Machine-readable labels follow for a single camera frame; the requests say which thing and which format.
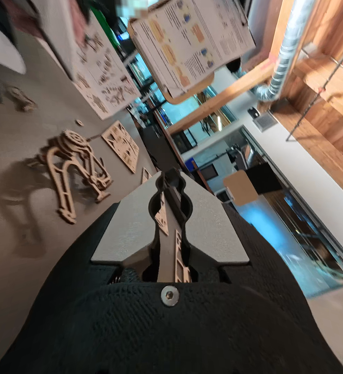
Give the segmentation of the wooden model frame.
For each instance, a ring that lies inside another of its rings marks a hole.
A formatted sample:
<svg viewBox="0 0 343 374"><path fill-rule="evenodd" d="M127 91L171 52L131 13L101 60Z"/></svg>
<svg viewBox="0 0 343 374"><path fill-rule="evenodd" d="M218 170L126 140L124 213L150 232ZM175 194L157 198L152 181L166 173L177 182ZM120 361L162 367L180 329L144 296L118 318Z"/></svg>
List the wooden model frame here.
<svg viewBox="0 0 343 374"><path fill-rule="evenodd" d="M102 158L95 156L90 143L86 149L69 152L60 144L60 134L48 139L47 146L40 148L38 154L27 161L27 165L31 168L47 168L58 197L58 213L67 223L75 224L77 216L71 193L69 169L73 168L82 177L83 184L92 188L96 194L96 203L110 195L107 189L113 184L113 178L104 166Z"/></svg>

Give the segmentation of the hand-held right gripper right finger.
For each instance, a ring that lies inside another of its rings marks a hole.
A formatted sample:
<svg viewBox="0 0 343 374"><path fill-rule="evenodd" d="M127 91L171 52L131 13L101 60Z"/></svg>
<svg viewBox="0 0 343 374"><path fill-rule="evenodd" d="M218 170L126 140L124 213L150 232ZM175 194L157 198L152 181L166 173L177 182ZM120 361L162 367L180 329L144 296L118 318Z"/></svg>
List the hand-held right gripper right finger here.
<svg viewBox="0 0 343 374"><path fill-rule="evenodd" d="M248 265L249 256L221 201L184 172L178 174L177 190L185 216L182 258L193 275L219 272L225 266Z"/></svg>

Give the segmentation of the wooden clipboard stand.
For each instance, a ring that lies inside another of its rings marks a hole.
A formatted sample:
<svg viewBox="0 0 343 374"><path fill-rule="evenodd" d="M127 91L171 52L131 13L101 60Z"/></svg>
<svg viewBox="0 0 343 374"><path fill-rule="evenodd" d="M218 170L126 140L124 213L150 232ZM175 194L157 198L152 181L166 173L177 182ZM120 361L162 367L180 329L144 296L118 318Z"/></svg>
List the wooden clipboard stand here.
<svg viewBox="0 0 343 374"><path fill-rule="evenodd" d="M162 7L150 7L147 18L129 19L127 31L164 99L177 105L209 86L214 72L197 73L199 63L178 60L176 52L182 42L169 41L164 22L156 17Z"/></svg>

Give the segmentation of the black flat box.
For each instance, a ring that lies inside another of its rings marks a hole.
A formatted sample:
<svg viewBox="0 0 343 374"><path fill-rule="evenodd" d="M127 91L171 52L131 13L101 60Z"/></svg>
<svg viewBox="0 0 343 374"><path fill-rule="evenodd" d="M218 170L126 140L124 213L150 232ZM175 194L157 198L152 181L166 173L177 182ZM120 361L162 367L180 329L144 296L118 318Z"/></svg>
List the black flat box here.
<svg viewBox="0 0 343 374"><path fill-rule="evenodd" d="M141 128L139 134L157 169L163 172L180 169L178 159L169 142L163 135L159 135L154 127Z"/></svg>

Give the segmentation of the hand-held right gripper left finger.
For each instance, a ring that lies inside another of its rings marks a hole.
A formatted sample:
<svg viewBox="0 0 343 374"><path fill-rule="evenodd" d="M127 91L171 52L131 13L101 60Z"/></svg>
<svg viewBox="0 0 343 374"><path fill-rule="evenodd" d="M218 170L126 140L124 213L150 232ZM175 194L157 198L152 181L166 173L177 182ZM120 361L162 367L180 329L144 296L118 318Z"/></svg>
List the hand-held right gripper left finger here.
<svg viewBox="0 0 343 374"><path fill-rule="evenodd" d="M91 261L123 267L151 265L150 246L156 224L149 213L150 199L158 192L157 172L121 200L106 228Z"/></svg>

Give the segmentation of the wooden parts sheet curved cutout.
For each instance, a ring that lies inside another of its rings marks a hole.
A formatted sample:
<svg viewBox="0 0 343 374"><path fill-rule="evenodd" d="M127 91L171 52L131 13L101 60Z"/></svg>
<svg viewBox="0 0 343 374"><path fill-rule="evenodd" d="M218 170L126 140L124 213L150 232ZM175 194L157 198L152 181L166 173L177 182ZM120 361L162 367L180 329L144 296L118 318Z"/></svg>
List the wooden parts sheet curved cutout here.
<svg viewBox="0 0 343 374"><path fill-rule="evenodd" d="M152 177L150 172L146 170L145 167L142 168L142 175L141 175L141 184L145 183ZM168 236L168 222L167 222L167 213L166 213L166 204L165 204L165 195L164 192L160 195L160 209L155 215L155 219L158 222L159 228L161 231Z"/></svg>

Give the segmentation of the silver air duct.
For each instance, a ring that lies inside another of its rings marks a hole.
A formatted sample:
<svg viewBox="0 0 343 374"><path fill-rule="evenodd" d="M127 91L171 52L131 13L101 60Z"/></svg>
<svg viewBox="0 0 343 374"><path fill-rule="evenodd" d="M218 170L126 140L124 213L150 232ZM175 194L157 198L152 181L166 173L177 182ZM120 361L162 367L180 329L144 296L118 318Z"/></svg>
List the silver air duct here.
<svg viewBox="0 0 343 374"><path fill-rule="evenodd" d="M282 1L269 53L269 59L275 64L274 72L268 85L258 85L252 89L258 101L271 102L279 98L300 52L300 43L315 3L315 0Z"/></svg>

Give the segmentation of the wooden parts sheet slotted strips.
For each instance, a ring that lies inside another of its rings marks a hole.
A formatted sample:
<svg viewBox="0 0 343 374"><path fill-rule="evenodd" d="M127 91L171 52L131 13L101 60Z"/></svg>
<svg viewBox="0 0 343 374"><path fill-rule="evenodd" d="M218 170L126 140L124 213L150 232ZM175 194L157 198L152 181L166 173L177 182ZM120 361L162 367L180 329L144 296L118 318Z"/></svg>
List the wooden parts sheet slotted strips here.
<svg viewBox="0 0 343 374"><path fill-rule="evenodd" d="M133 174L139 156L139 147L120 121L114 122L101 134L103 141L112 149L118 158Z"/></svg>

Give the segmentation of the emptied wooden parts sheet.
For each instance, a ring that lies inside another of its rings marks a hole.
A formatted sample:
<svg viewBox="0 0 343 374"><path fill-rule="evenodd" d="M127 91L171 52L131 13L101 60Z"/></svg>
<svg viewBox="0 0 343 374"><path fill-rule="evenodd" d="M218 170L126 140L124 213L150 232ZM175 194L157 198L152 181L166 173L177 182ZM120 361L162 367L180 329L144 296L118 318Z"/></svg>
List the emptied wooden parts sheet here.
<svg viewBox="0 0 343 374"><path fill-rule="evenodd" d="M178 230L175 230L175 282L191 283L191 274L188 266L184 265L182 259L182 236Z"/></svg>

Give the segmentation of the black panel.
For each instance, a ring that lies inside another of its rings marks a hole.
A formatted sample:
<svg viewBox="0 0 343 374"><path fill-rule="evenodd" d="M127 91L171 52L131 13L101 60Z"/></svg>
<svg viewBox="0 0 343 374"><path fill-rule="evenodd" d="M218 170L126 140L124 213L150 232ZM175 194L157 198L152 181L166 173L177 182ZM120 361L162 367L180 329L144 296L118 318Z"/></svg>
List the black panel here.
<svg viewBox="0 0 343 374"><path fill-rule="evenodd" d="M282 190L283 186L273 172L270 164L264 162L245 170L258 195Z"/></svg>

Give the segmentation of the assembly instruction booklet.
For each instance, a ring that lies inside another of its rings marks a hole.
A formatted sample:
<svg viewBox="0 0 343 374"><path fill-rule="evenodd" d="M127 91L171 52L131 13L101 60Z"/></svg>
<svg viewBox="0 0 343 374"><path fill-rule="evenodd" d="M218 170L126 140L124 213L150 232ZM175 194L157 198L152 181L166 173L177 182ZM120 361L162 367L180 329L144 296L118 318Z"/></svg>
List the assembly instruction booklet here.
<svg viewBox="0 0 343 374"><path fill-rule="evenodd" d="M84 46L76 45L74 85L101 120L132 104L140 92L94 13Z"/></svg>

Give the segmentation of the dark monitor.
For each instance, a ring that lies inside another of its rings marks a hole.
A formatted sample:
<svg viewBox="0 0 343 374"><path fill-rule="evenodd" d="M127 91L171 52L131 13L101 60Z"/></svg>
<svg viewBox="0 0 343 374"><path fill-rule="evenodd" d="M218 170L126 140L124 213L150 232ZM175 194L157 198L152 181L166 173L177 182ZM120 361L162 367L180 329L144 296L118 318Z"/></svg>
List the dark monitor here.
<svg viewBox="0 0 343 374"><path fill-rule="evenodd" d="M214 179L216 178L217 176L219 176L215 166L213 163L203 167L203 168L200 168L200 172L202 174L202 177L206 180L206 181L209 181L211 179Z"/></svg>

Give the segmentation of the wooden support post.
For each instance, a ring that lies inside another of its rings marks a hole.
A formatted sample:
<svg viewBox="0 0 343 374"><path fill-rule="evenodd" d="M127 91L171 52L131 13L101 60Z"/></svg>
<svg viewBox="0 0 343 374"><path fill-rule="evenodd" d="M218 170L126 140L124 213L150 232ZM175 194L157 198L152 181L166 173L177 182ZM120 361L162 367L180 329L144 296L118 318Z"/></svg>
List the wooden support post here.
<svg viewBox="0 0 343 374"><path fill-rule="evenodd" d="M272 76L276 66L276 61L277 58L275 57L275 55L270 54L268 59L255 66L244 76L238 78L228 88L207 100L205 103L199 106L199 108L178 121L176 124L170 126L168 128L169 134L174 135L175 133L179 133L180 131L187 130L200 120L209 116L212 112L226 105L231 100L254 88L256 85L266 81L269 77Z"/></svg>

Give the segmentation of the tan rounded board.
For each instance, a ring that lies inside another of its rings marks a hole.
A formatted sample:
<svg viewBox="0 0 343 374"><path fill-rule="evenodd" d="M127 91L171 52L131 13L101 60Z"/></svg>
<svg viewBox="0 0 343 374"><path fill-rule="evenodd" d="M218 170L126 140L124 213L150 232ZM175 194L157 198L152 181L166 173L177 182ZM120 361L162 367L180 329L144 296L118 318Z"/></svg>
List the tan rounded board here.
<svg viewBox="0 0 343 374"><path fill-rule="evenodd" d="M226 176L223 179L223 185L231 194L233 203L236 206L244 206L252 203L259 197L244 170L239 170Z"/></svg>

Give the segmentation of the black tripod stand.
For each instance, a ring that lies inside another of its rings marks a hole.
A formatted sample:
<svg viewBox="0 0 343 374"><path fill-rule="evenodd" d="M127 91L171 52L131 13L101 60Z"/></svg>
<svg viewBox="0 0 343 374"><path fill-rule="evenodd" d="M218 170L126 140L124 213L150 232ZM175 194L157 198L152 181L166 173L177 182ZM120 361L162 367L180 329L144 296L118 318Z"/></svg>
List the black tripod stand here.
<svg viewBox="0 0 343 374"><path fill-rule="evenodd" d="M232 145L224 153L220 154L218 159L227 156L231 164L235 163L238 170L248 170L249 164L245 157L245 152L238 144Z"/></svg>

